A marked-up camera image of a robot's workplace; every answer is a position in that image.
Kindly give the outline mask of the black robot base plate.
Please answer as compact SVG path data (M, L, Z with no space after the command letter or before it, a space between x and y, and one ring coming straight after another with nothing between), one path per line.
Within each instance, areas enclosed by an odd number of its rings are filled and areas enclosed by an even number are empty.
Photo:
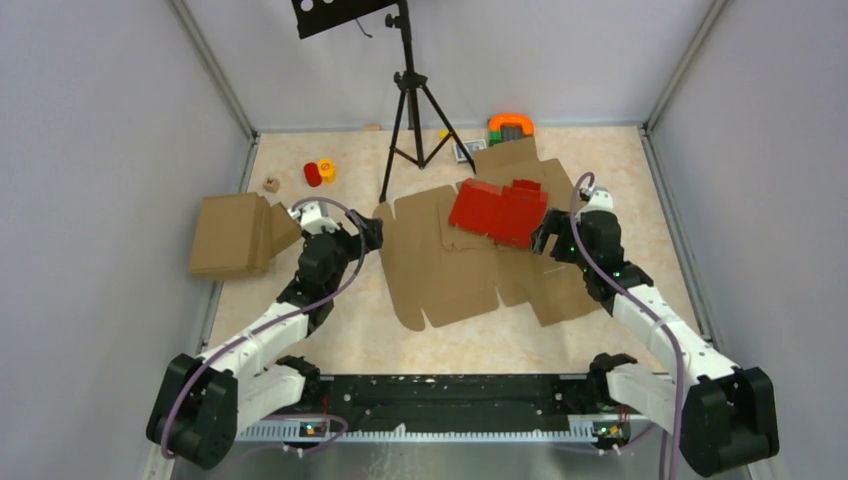
M581 416L622 418L583 374L334 375L307 381L283 414L332 414L351 432L567 431Z

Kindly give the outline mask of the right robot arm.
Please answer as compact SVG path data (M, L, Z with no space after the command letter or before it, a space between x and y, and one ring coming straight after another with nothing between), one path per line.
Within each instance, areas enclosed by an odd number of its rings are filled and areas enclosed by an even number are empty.
M589 296L672 377L662 380L625 354L599 354L586 385L594 409L612 412L626 405L661 427L674 451L672 470L686 462L710 477L779 453L770 377L717 351L670 307L643 269L625 260L614 213L551 209L531 236L533 252L543 252L551 235L551 257L578 266Z

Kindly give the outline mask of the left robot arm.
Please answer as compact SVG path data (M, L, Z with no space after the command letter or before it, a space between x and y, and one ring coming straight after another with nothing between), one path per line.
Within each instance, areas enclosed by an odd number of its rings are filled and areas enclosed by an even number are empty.
M332 220L322 202L289 215L304 239L297 269L277 298L252 324L227 342L196 356L179 354L167 366L146 426L146 438L166 459L179 457L204 470L216 467L245 429L290 406L308 413L319 404L317 367L299 358L278 361L329 316L349 287L353 264L384 242L384 222L346 211L356 231Z

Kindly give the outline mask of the red paper box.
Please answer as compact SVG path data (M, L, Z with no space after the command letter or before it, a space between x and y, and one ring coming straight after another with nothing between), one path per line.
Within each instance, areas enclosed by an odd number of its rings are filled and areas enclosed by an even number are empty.
M538 182L516 179L497 186L467 179L453 203L448 203L447 225L487 241L529 249L532 234L541 226L548 209L549 194Z

